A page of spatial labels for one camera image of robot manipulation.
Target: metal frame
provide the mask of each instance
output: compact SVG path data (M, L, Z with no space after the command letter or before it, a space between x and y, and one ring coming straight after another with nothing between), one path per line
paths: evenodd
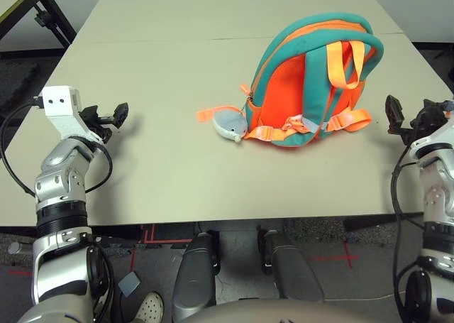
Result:
M55 0L22 0L22 2L0 22L0 40L16 25L27 13L33 8L34 3L40 2L45 10L52 15L55 24L62 31L66 39L72 43L76 38L76 31L71 26L70 22L63 14ZM64 48L68 47L66 40L57 39L61 42Z

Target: floor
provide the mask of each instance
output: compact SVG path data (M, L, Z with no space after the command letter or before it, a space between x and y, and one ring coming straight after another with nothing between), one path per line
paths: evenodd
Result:
M454 91L454 83L448 79L453 68L453 58L438 51L421 51L434 70ZM39 90L58 62L58 58L43 58L41 74L26 97ZM221 272L216 276L216 299L219 304L240 298L277 297L272 277L262 273L256 243L256 227L283 227L288 221L246 220L202 222L203 230L220 231ZM363 232L363 239L348 243L335 236L323 239L307 239L307 234L292 233L319 279L327 303L363 314L377 322L400 322L392 294L392 253L395 224L384 225ZM17 237L0 235L0 312L2 322L17 322L19 317L32 305L31 257L11 257L5 250ZM421 232L404 223L399 264L401 267L412 262L421 247ZM162 248L136 249L124 253L112 253L111 260L117 280L134 270L141 280L138 289L123 301L126 321L132 319L141 301L150 291L158 291L165 301L164 323L171 320L171 298L174 281L182 259L183 250Z

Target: black cable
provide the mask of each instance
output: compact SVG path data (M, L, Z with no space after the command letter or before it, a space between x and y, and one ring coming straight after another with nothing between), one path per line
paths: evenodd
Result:
M404 274L407 273L412 268L414 268L416 265L417 265L417 262L414 261L413 263L410 263L409 265L407 265L404 268L402 268L402 270L397 275L397 285L400 284L400 281L401 281L402 277L404 277Z
M95 145L100 151L102 151L102 153L104 154L104 156L106 156L107 162L108 162L108 164L109 164L109 171L107 172L106 177L105 177L100 183L98 183L96 186L93 186L93 187L89 188L88 190L86 190L86 191L85 191L86 193L90 193L91 191L100 188L100 187L101 187L104 183L106 183L107 180L111 177L112 171L114 170L114 163L112 162L112 157L111 157L111 155L109 154L109 152L107 151L106 147L104 147L102 144L99 144L99 143L95 143L94 145Z
M98 247L99 251L101 252L101 256L104 259L104 263L107 267L107 274L109 277L109 288L107 290L106 301L104 302L104 305L101 308L101 311L94 318L94 322L102 322L102 319L104 318L104 315L106 314L107 308L109 307L109 305L112 301L112 298L114 296L115 277L114 277L114 268L112 267L112 263L111 263L109 257L106 255L106 252L99 244L95 243L95 246Z
M416 116L413 139L410 140L410 143L405 147L404 151L400 155L396 165L394 166L394 170L392 172L392 177L391 177L391 201L392 201L392 207L394 209L394 214L396 216L396 221L397 221L396 244L394 246L394 255L393 255L393 260L392 260L392 283L393 283L393 288L394 288L394 299L396 301L397 310L399 311L399 316L400 316L401 320L403 321L403 323L411 323L411 322L410 322L408 315L405 312L404 305L402 304L402 299L400 298L400 294L399 294L400 278L398 278L398 275L397 275L400 241L401 241L401 237L402 237L402 217L404 216L402 208L400 207L400 204L399 204L399 200L397 198L397 180L399 179L399 175L400 175L402 168L413 164L413 163L406 163L404 165L401 165L403 159L405 158L405 155L408 153L408 151L411 147L411 143L416 140L419 123L421 122L421 116L423 115L424 112L425 112L425 109L422 109ZM399 273L400 277L403 276L404 270L405 270L405 268Z
M112 171L114 170L114 163L112 162L112 157L109 154L109 152L107 151L106 147L104 147L100 143L93 142L93 141L88 141L87 139L79 137L79 136L70 136L69 138L72 138L74 140L78 140L78 141L82 142L84 145L90 145L91 144L95 148L98 148L104 154L104 156L106 156L107 162L109 164L109 171L107 172L106 177L100 183L98 183L97 185L95 185L95 186L93 186L93 187L91 187L91 188L89 188L88 190L85 191L86 193L90 193L91 191L100 188L111 177Z
M0 127L0 156L1 160L3 161L3 164L5 165L6 170L8 171L9 175L13 178L14 181L23 189L23 191L32 197L35 197L34 191L32 191L30 188L28 188L19 178L18 176L14 173L13 169L9 165L8 159L6 158L5 154L5 147L4 147L4 136L5 136L5 130L8 127L9 122L12 120L12 118L17 115L20 111L29 108L33 106L34 104L27 103L24 105L21 105L19 108L13 110L3 121Z
M118 310L120 310L121 323L125 323L125 317L123 315L123 293L120 291L120 299L118 300Z

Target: zipper pull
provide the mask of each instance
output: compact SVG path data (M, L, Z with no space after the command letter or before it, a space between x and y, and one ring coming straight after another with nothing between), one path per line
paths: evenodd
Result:
M246 85L246 84L242 84L240 86L240 90L246 95L248 96L248 99L252 99L253 98L253 92L250 91L249 87Z
M252 101L252 99L253 99L253 92L250 91L249 87L248 87L246 84L242 84L242 85L240 86L240 90L241 90L242 92L244 92L246 96L248 96L248 97L246 98L246 102L244 102L244 105L243 105L243 107L241 108L241 113L243 113L244 109L246 108L246 104L248 103L248 101Z

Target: table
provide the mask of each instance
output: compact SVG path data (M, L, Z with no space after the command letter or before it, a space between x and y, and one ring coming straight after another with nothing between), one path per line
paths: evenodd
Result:
M52 16L55 25L64 35L62 37L57 33L55 36L66 48L76 37L76 31L55 0L0 0L0 40L33 8L33 1L40 2L41 6Z
M120 38L120 31L111 40L88 38L93 19L105 12L103 4L107 1L96 6L48 81L75 86L83 106L97 104L101 115L121 102L130 105L129 118L108 143L113 175L87 197L90 224L392 213L389 180L403 145L387 134L386 96L401 99L408 120L424 97L452 97L408 38L388 22L377 34L384 57L358 104L374 118L367 128L301 149L257 141L237 145L218 136L210 123L198 123L195 115L210 106L243 103L238 85L251 81L271 38L256 38L259 28L253 38L230 40L210 39L217 29L207 30L206 38L196 38L196 31L160 40L148 40L144 33L137 40ZM7 150L29 186L58 139L43 111L32 109ZM86 184L105 172L100 156ZM11 209L4 211L3 225L34 225L34 200L3 168L0 183L4 206ZM400 186L404 210L418 211L417 172L403 173Z

